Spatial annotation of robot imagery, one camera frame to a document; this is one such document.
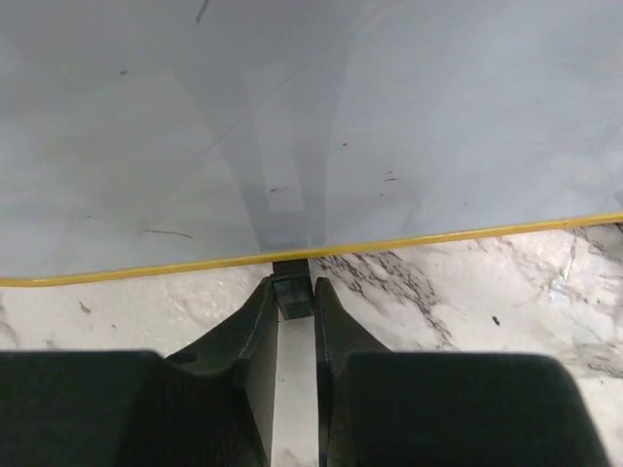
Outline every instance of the white board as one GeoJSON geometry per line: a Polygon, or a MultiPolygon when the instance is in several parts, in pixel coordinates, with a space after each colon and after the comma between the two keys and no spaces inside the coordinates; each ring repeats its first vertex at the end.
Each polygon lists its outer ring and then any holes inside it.
{"type": "Polygon", "coordinates": [[[2,0],[0,276],[620,211],[618,0],[2,0]]]}

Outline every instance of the glossy gray surface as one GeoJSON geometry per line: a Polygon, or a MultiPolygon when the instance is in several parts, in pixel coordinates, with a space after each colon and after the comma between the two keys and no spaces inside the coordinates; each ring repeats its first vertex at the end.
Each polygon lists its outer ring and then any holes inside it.
{"type": "Polygon", "coordinates": [[[618,211],[616,0],[4,0],[0,276],[618,211]]]}

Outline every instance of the yellow strip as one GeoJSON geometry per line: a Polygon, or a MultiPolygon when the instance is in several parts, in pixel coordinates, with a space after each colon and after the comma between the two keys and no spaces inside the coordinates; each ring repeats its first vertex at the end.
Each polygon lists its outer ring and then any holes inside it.
{"type": "Polygon", "coordinates": [[[438,233],[435,235],[398,238],[395,240],[368,241],[365,243],[353,243],[349,245],[327,246],[322,248],[306,248],[302,250],[281,251],[276,253],[264,253],[260,255],[240,256],[237,258],[227,258],[220,260],[197,261],[194,263],[182,263],[178,265],[108,270],[104,272],[93,272],[88,274],[65,275],[60,277],[43,277],[35,279],[0,277],[0,286],[54,287],[60,285],[85,284],[88,282],[100,282],[104,280],[131,279],[135,277],[145,277],[150,275],[189,272],[192,270],[257,265],[261,263],[271,263],[274,261],[300,260],[302,258],[315,258],[318,256],[344,255],[347,253],[372,250],[404,248],[406,246],[418,246],[430,243],[468,240],[472,238],[483,238],[487,236],[525,234],[528,232],[549,231],[554,229],[569,229],[572,227],[592,226],[596,224],[610,224],[613,222],[623,222],[623,212],[601,214],[597,216],[574,217],[571,219],[560,219],[556,221],[515,224],[512,226],[492,227],[489,229],[480,229],[477,231],[438,233]]]}

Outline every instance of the white marble countertop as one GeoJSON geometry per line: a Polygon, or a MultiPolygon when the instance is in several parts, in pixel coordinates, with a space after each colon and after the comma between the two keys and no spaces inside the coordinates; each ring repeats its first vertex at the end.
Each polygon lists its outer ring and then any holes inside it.
{"type": "MultiPolygon", "coordinates": [[[[395,350],[535,352],[575,378],[623,465],[623,228],[528,233],[313,260],[345,308],[395,350]]],[[[154,348],[234,312],[270,265],[48,289],[0,289],[0,348],[154,348]]],[[[282,322],[274,465],[317,453],[313,330],[282,322]]]]}

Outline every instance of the yellow edge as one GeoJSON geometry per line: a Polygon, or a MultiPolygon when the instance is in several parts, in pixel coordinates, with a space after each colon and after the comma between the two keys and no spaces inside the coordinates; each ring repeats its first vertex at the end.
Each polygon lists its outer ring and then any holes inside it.
{"type": "Polygon", "coordinates": [[[189,272],[192,270],[257,265],[261,263],[271,263],[274,261],[299,260],[302,258],[315,258],[319,256],[344,255],[347,253],[355,252],[403,248],[406,246],[418,246],[430,243],[468,240],[472,238],[483,238],[487,236],[525,234],[528,232],[549,231],[554,229],[569,229],[572,227],[592,226],[596,224],[610,224],[613,222],[623,222],[623,212],[600,214],[596,216],[574,217],[571,219],[560,219],[555,221],[533,222],[529,224],[515,224],[512,226],[492,227],[488,229],[480,229],[477,231],[438,233],[435,235],[398,238],[394,240],[368,241],[364,243],[353,243],[348,245],[328,246],[322,248],[306,248],[302,250],[264,253],[260,255],[240,256],[237,258],[226,258],[219,260],[197,261],[194,263],[182,263],[177,265],[108,270],[88,274],[64,275],[59,277],[43,277],[34,279],[0,277],[0,286],[55,287],[61,285],[85,284],[88,282],[100,282],[104,280],[130,279],[134,277],[145,277],[150,275],[189,272]]]}

